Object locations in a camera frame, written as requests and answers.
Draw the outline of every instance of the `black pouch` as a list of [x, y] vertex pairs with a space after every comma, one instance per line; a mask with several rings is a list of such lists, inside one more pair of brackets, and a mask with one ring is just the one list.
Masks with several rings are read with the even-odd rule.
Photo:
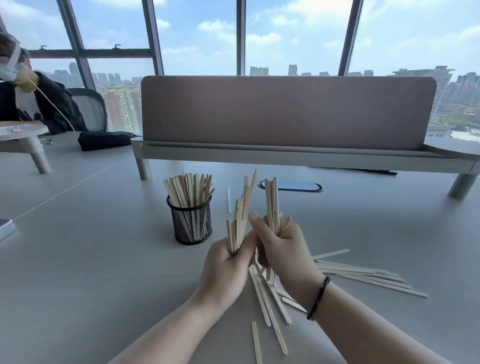
[[81, 132], [78, 144], [84, 152], [131, 145], [131, 138], [138, 135], [129, 132]]

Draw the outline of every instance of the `forearm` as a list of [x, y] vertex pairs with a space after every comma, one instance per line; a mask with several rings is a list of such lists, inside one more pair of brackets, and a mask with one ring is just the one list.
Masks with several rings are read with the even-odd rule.
[[187, 363], [218, 320], [208, 305], [191, 298], [143, 334], [110, 364]]
[[[319, 275], [297, 297], [307, 311], [322, 285]], [[333, 283], [314, 318], [349, 364], [449, 363]]]

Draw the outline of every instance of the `blue sky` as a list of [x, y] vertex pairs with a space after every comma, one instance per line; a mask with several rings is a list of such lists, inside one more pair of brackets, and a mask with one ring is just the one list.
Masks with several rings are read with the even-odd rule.
[[[71, 0], [88, 48], [148, 46], [141, 0]], [[351, 0], [247, 0], [247, 74], [336, 74]], [[235, 0], [155, 0], [165, 74], [236, 72]], [[55, 0], [0, 0], [9, 32], [29, 49], [69, 48]], [[71, 60], [33, 60], [35, 68], [68, 69]], [[447, 65], [480, 73], [479, 0], [364, 0], [350, 71], [375, 75], [399, 68]], [[91, 60], [93, 72], [123, 79], [153, 73], [150, 60]]]

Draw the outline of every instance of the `mesh chair back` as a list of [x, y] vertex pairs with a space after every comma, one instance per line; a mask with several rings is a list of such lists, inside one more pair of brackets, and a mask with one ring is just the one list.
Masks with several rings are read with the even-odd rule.
[[78, 105], [90, 131], [107, 130], [107, 109], [103, 97], [87, 88], [69, 88], [73, 100]]

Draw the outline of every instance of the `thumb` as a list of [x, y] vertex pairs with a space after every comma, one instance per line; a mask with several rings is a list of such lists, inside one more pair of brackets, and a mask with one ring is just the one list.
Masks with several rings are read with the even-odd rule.
[[233, 257], [236, 261], [238, 261], [241, 265], [250, 265], [250, 261], [252, 260], [253, 255], [255, 254], [255, 250], [257, 248], [257, 242], [255, 240], [254, 234], [247, 234], [243, 243], [237, 252], [237, 254]]
[[251, 212], [248, 214], [248, 219], [250, 220], [253, 230], [257, 233], [264, 245], [270, 245], [277, 239], [277, 236], [273, 234], [273, 231], [268, 227], [266, 222], [256, 213]]

